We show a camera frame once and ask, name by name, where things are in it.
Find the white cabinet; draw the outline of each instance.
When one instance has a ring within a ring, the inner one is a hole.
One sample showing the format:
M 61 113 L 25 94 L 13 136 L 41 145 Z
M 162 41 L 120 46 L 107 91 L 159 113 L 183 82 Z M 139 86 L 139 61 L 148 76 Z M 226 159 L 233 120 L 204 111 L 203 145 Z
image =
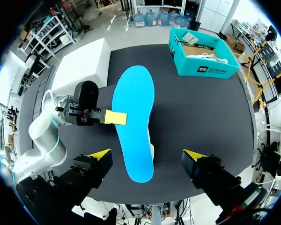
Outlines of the white cabinet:
M 214 20 L 211 23 L 209 30 L 212 32 L 215 32 L 215 33 L 219 33 L 221 31 L 225 21 L 226 21 L 225 16 L 215 13 Z
M 206 0 L 204 7 L 216 12 L 220 2 L 221 0 Z
M 200 28 L 209 30 L 212 22 L 214 21 L 214 16 L 215 16 L 214 11 L 204 7 L 200 19 L 200 23 L 201 23 Z
M 217 9 L 217 13 L 227 17 L 232 7 L 232 4 L 233 0 L 221 0 L 220 5 Z
M 219 33 L 231 10 L 233 1 L 206 0 L 200 17 L 200 28 Z

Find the yellow sponge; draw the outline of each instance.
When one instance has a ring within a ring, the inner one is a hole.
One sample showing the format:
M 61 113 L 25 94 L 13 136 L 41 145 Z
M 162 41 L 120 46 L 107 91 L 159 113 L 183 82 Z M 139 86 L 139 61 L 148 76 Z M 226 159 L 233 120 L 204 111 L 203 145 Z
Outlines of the yellow sponge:
M 127 114 L 106 110 L 104 123 L 126 125 Z

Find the white box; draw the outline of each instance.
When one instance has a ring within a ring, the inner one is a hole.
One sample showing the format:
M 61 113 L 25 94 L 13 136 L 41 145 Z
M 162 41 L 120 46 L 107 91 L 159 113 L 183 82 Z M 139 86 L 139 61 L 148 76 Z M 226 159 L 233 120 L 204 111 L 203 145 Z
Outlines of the white box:
M 56 95 L 73 95 L 77 84 L 93 81 L 107 86 L 111 50 L 105 38 L 84 45 L 66 55 L 56 71 L 51 90 Z

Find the storage rack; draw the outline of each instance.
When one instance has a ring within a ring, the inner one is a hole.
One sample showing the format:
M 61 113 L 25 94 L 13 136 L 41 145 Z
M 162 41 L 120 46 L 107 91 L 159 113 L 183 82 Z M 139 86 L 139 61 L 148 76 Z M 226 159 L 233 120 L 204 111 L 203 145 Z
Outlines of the storage rack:
M 182 0 L 181 6 L 164 5 L 163 4 L 163 0 L 162 0 L 162 4 L 160 6 L 150 6 L 150 5 L 145 6 L 145 1 L 144 0 L 143 0 L 142 5 L 137 5 L 136 0 L 133 0 L 135 14 L 137 14 L 139 8 L 156 8 L 156 7 L 160 7 L 160 8 L 175 8 L 175 9 L 179 9 L 180 10 L 180 14 L 184 15 L 185 4 L 186 4 L 186 0 Z
M 72 29 L 67 25 L 69 23 L 63 15 L 61 15 L 62 19 L 59 19 L 59 15 L 61 14 L 52 16 L 37 33 L 30 31 L 32 36 L 30 41 L 20 48 L 26 55 L 36 53 L 43 60 L 47 60 L 51 56 L 56 57 L 55 53 L 63 47 L 75 43 Z M 58 40 L 62 35 L 66 35 L 69 39 L 66 44 Z

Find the cardboard box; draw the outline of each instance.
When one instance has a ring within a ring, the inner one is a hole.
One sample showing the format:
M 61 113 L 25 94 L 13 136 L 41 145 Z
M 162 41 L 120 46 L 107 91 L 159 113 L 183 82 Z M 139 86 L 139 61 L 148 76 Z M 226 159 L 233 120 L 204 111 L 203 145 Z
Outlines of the cardboard box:
M 190 45 L 184 37 L 188 32 L 198 41 Z M 239 64 L 223 40 L 193 30 L 172 28 L 170 30 L 169 49 L 179 76 L 202 76 L 229 79 L 237 70 Z M 220 59 L 227 59 L 228 63 L 213 60 L 187 58 L 189 54 L 214 54 Z
M 29 32 L 29 33 L 27 34 L 26 39 L 27 39 L 28 41 L 30 41 L 30 40 L 32 39 L 32 34 L 31 34 L 31 32 Z
M 27 31 L 22 30 L 22 32 L 20 33 L 20 39 L 24 41 L 26 39 L 27 34 L 28 34 Z
M 229 45 L 232 49 L 234 49 L 234 50 L 236 50 L 236 51 L 238 51 L 238 52 L 240 52 L 240 53 L 243 53 L 243 52 L 244 52 L 244 44 L 243 44 L 241 41 L 237 40 L 237 39 L 236 39 L 233 35 L 231 35 L 231 34 L 227 35 L 226 37 L 227 37 L 226 42 L 228 43 L 228 45 Z
M 234 46 L 236 44 L 237 40 L 235 39 L 235 37 L 233 35 L 229 34 L 226 37 L 227 37 L 226 41 L 229 46 Z
M 15 149 L 15 144 L 14 144 L 14 136 L 13 135 L 8 135 L 8 145 L 12 150 Z
M 236 44 L 234 45 L 234 50 L 239 51 L 240 53 L 244 52 L 244 44 L 240 41 L 237 41 Z

